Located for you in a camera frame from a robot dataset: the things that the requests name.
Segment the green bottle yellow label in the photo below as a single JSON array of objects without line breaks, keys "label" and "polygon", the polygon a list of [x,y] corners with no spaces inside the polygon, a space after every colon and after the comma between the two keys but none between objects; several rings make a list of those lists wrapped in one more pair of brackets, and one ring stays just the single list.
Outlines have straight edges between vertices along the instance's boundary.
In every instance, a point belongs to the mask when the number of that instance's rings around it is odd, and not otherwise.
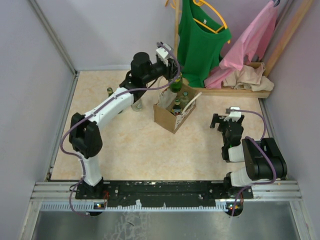
[{"label": "green bottle yellow label", "polygon": [[178,93],[182,89],[182,78],[182,73],[180,73],[179,77],[169,86],[169,89],[172,93]]}]

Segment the clear glass bottle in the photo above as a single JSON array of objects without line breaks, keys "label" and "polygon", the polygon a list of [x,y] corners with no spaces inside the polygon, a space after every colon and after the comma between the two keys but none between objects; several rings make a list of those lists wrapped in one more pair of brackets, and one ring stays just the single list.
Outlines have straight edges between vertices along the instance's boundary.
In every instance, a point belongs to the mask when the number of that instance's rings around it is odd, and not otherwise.
[{"label": "clear glass bottle", "polygon": [[139,112],[143,109],[142,98],[139,98],[131,105],[131,109],[135,112]]}]

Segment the green bottle dark label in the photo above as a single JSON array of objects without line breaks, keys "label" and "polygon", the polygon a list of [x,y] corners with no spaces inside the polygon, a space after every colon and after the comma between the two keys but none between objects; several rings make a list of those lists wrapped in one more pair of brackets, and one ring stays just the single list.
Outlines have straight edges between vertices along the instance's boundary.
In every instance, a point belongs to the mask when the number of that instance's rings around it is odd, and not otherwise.
[{"label": "green bottle dark label", "polygon": [[174,105],[171,109],[171,113],[174,116],[178,116],[182,113],[181,101],[179,99],[174,100]]}]

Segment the green glass bottle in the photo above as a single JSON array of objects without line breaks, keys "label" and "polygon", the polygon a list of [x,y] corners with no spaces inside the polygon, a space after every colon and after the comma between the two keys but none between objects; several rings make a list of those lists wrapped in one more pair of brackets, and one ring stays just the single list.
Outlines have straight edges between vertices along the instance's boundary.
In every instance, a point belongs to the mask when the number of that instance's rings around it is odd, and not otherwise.
[{"label": "green glass bottle", "polygon": [[117,95],[115,94],[114,90],[112,87],[107,88],[107,93],[108,93],[108,100],[113,97],[113,101],[111,102],[112,104],[115,104],[117,102]]}]

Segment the clear bottle green cap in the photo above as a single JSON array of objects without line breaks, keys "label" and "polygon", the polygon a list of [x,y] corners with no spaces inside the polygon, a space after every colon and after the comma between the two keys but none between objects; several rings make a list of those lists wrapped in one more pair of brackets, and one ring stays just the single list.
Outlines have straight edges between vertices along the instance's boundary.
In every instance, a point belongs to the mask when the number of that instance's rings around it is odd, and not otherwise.
[{"label": "clear bottle green cap", "polygon": [[184,91],[181,97],[179,98],[179,100],[180,100],[181,107],[184,109],[187,106],[187,104],[190,102],[189,93],[187,91]]}]

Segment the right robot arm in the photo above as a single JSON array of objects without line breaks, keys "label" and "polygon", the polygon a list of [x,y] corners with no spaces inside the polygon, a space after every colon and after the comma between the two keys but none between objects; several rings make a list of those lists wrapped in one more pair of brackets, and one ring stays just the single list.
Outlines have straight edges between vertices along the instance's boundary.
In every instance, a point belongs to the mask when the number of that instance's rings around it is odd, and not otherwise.
[{"label": "right robot arm", "polygon": [[288,174],[287,163],[274,138],[243,137],[244,118],[239,112],[215,113],[210,124],[211,129],[218,125],[217,130],[221,132],[222,159],[227,163],[244,163],[244,167],[227,173],[223,180],[223,192],[229,198],[235,198],[244,187],[284,180]]}]

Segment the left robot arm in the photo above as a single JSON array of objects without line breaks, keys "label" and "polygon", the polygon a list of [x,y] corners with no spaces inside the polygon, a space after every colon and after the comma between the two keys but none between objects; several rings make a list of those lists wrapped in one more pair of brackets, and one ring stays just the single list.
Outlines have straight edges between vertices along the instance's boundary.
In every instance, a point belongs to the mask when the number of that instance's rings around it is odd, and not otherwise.
[{"label": "left robot arm", "polygon": [[119,87],[105,101],[85,114],[75,113],[71,118],[69,142],[80,157],[83,186],[91,197],[103,195],[104,180],[100,172],[98,154],[103,147],[101,130],[121,111],[130,107],[149,90],[148,83],[164,77],[174,82],[181,72],[177,58],[164,48],[156,53],[156,62],[146,52],[133,56],[130,70]]}]

